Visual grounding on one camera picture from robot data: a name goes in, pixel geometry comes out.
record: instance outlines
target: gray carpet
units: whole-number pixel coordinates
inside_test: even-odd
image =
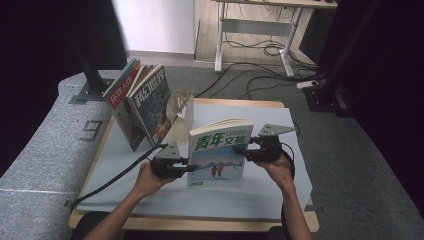
[[[101,72],[112,78],[118,73]],[[229,71],[201,97],[211,96],[240,73]],[[212,69],[182,67],[166,67],[166,75],[171,89],[191,88],[195,93],[218,77]],[[214,98],[237,99],[246,92],[247,81],[260,75],[247,72]],[[270,87],[277,81],[261,79],[251,87]],[[70,237],[64,205],[77,197],[111,116],[105,103],[68,104],[84,83],[82,74],[60,83],[52,110],[0,179],[0,239]],[[315,239],[422,239],[422,217],[354,119],[310,112],[294,85],[254,91],[251,97],[283,102],[300,128],[299,145],[320,224]],[[95,135],[90,129],[97,127]]]

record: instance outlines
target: black stand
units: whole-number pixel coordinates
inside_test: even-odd
[[[352,97],[343,86],[339,86],[334,91],[334,95],[330,95],[330,98],[325,97],[325,89],[305,88],[303,93],[308,102],[309,110],[312,112],[331,112],[336,113],[339,117],[353,117],[351,112]]]
[[[80,93],[74,96],[69,103],[85,104],[87,101],[104,101],[103,94],[113,79],[102,79],[99,72],[91,66],[83,49],[81,47],[77,47],[77,49],[78,62],[84,71],[87,82],[82,87]]]
[[[350,57],[352,49],[356,46],[358,39],[373,17],[380,1],[373,0],[368,6],[352,38],[347,42],[344,51],[337,56],[336,62],[327,76],[327,82],[324,87],[322,89],[304,89],[306,101],[311,111],[334,112],[339,117],[353,117],[350,111],[353,101],[349,91],[342,86],[342,72],[346,68],[346,62]]]

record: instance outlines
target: book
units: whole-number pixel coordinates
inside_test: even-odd
[[[131,107],[125,96],[133,85],[140,69],[140,61],[131,59],[118,78],[112,82],[103,94],[106,104],[111,110],[113,117],[117,121],[133,151],[135,151],[143,141],[145,133],[137,117],[132,113]]]
[[[167,116],[171,96],[163,65],[156,66],[127,94],[128,102],[152,147],[161,144],[176,116]]]
[[[229,118],[189,132],[189,164],[198,165],[187,173],[187,187],[237,188],[242,185],[245,157],[234,148],[246,149],[253,121]]]
[[[134,86],[138,86],[140,82],[153,70],[153,65],[150,66],[141,66],[140,71],[138,71],[137,76],[130,89],[128,90],[126,97],[133,92]]]

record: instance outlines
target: human hand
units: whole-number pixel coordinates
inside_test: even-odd
[[[149,162],[144,162],[140,166],[137,180],[132,191],[141,200],[157,192],[165,184],[173,182],[175,178],[160,179],[153,172]]]
[[[257,162],[256,165],[263,167],[282,190],[294,186],[289,160],[284,155],[272,163]]]

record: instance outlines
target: metal frame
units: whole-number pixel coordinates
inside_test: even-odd
[[[294,34],[296,33],[299,24],[300,16],[303,8],[297,7],[294,18],[291,23],[276,23],[264,21],[251,21],[225,18],[226,3],[221,2],[221,14],[219,19],[218,45],[215,55],[215,72],[222,71],[222,35],[224,32],[230,33],[247,33],[256,35],[271,35],[288,37],[285,48],[280,50],[281,59],[288,77],[294,77],[293,70],[288,58],[290,47],[293,42]]]

